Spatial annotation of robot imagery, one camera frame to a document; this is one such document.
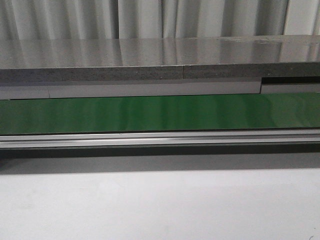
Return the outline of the grey speckled stone counter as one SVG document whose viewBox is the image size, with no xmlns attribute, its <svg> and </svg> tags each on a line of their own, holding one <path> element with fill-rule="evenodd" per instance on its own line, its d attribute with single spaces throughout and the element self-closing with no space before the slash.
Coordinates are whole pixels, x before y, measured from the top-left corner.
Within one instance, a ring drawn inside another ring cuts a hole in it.
<svg viewBox="0 0 320 240">
<path fill-rule="evenodd" d="M 316 77 L 317 35 L 3 40 L 3 84 Z"/>
</svg>

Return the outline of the white rear conveyor guard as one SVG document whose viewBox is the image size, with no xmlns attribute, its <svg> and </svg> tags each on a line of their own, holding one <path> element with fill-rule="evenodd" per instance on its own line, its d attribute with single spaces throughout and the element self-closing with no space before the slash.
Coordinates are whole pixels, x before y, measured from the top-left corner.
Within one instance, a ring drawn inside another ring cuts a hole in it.
<svg viewBox="0 0 320 240">
<path fill-rule="evenodd" d="M 318 76 L 2 83 L 1 100 L 316 93 Z"/>
</svg>

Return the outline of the green conveyor belt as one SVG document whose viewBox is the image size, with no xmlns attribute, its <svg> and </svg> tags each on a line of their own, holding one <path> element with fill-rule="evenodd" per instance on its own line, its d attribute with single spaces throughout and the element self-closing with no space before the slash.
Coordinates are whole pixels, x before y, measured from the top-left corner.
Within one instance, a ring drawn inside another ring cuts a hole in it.
<svg viewBox="0 0 320 240">
<path fill-rule="evenodd" d="M 309 93 L 3 100 L 2 135 L 318 128 Z"/>
</svg>

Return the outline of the white pleated curtain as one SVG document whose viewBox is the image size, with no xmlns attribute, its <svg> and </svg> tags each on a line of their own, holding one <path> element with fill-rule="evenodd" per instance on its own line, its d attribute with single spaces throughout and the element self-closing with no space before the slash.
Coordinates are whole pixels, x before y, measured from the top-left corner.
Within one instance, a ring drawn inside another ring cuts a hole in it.
<svg viewBox="0 0 320 240">
<path fill-rule="evenodd" d="M 2 40 L 318 35 L 317 0 L 3 0 Z"/>
</svg>

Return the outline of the aluminium conveyor side rail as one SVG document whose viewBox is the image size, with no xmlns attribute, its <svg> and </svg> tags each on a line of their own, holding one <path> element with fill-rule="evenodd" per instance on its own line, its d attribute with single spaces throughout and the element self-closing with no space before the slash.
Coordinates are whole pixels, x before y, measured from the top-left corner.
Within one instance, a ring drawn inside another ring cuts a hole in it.
<svg viewBox="0 0 320 240">
<path fill-rule="evenodd" d="M 104 146 L 313 143 L 319 129 L 214 130 L 135 133 L 2 135 L 1 149 L 47 149 Z"/>
</svg>

